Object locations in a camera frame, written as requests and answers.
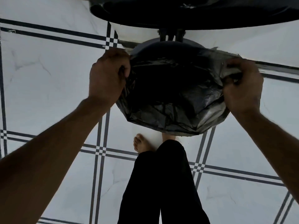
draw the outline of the bare foot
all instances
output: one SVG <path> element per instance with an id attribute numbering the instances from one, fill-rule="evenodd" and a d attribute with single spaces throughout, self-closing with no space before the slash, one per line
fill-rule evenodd
<path id="1" fill-rule="evenodd" d="M 174 135 L 170 135 L 167 133 L 162 133 L 162 141 L 165 142 L 167 140 L 175 140 L 176 137 Z"/>
<path id="2" fill-rule="evenodd" d="M 134 137 L 133 145 L 134 150 L 139 154 L 146 151 L 155 151 L 155 148 L 140 133 L 137 134 L 136 137 Z"/>

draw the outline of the leg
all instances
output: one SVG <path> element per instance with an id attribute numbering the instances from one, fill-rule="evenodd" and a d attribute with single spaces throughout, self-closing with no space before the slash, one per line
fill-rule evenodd
<path id="1" fill-rule="evenodd" d="M 160 207 L 155 150 L 141 134 L 134 138 L 134 149 L 139 155 L 123 194 L 118 224 L 158 224 Z"/>
<path id="2" fill-rule="evenodd" d="M 163 224 L 209 224 L 194 185 L 184 147 L 170 135 L 164 135 L 163 141 L 156 152 Z"/>

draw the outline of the plastic bag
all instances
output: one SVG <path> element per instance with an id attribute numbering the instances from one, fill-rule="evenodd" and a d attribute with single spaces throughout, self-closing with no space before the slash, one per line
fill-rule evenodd
<path id="1" fill-rule="evenodd" d="M 223 122 L 229 110 L 222 78 L 236 73 L 234 54 L 176 41 L 156 42 L 131 56 L 131 72 L 116 102 L 127 121 L 193 136 Z"/>

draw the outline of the trash can lid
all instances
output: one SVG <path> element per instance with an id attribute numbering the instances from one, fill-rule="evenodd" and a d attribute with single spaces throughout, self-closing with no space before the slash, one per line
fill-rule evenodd
<path id="1" fill-rule="evenodd" d="M 96 17 L 126 26 L 229 29 L 299 19 L 298 0 L 89 0 Z"/>

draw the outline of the tile floor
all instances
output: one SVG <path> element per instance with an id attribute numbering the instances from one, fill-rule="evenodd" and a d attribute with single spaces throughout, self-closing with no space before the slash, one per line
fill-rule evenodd
<path id="1" fill-rule="evenodd" d="M 86 1 L 0 0 L 0 17 L 3 158 L 75 109 L 88 94 L 92 63 L 122 45 L 110 23 L 89 14 Z M 298 100 L 298 83 L 265 78 L 262 112 L 296 137 Z M 39 223 L 117 223 L 137 133 L 161 143 L 159 132 L 127 122 L 114 105 L 86 139 Z M 298 222 L 298 204 L 232 115 L 203 135 L 178 141 L 212 224 Z"/>

